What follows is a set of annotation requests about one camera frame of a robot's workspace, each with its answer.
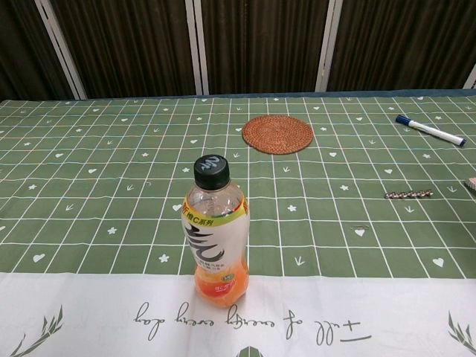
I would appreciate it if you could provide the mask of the silver chain bracelet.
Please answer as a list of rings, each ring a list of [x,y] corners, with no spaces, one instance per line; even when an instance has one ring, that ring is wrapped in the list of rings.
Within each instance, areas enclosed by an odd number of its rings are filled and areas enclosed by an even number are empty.
[[[384,197],[386,199],[413,199],[413,198],[422,198],[426,197],[427,192],[425,190],[421,191],[406,191],[406,192],[390,192],[385,193]]]

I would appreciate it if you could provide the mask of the round woven rattan coaster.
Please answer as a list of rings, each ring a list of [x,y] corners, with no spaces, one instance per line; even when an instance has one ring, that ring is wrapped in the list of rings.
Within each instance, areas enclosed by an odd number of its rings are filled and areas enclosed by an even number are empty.
[[[243,140],[260,152],[288,155],[308,147],[314,133],[303,121],[287,115],[262,115],[242,129]]]

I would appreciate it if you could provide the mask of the orange drink plastic bottle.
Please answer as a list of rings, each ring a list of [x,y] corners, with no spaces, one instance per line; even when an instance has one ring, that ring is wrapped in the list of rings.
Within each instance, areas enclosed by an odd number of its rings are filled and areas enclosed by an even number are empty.
[[[211,303],[229,307],[248,288],[248,202],[231,181],[228,161],[223,156],[198,158],[193,173],[194,185],[181,208],[181,225],[196,262],[196,289]]]

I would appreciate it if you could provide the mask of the dark folding screen with white frames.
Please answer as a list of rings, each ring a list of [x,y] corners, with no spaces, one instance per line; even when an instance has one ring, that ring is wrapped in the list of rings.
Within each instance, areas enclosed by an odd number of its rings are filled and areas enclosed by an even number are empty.
[[[70,100],[46,1],[88,98],[459,89],[476,0],[0,0],[0,101]]]

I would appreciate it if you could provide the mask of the green checked tablecloth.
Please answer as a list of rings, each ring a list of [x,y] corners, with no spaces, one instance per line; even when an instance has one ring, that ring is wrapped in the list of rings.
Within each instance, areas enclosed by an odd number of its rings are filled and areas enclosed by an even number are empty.
[[[287,115],[288,155],[242,129]],[[464,138],[458,147],[395,121]],[[201,155],[248,199],[248,291],[196,291]],[[0,103],[0,357],[476,357],[476,91]],[[385,193],[427,192],[386,199]]]

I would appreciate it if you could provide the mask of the white marker with blue cap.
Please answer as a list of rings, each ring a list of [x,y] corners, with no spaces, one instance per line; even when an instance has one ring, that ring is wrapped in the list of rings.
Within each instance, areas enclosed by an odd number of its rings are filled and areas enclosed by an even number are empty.
[[[466,143],[466,140],[464,138],[427,126],[425,124],[418,123],[415,120],[411,120],[410,118],[407,118],[403,115],[398,115],[395,121],[402,125],[419,130],[420,132],[424,132],[436,138],[440,138],[440,139],[443,139],[444,141],[448,141],[451,144],[456,145],[458,147],[463,147]]]

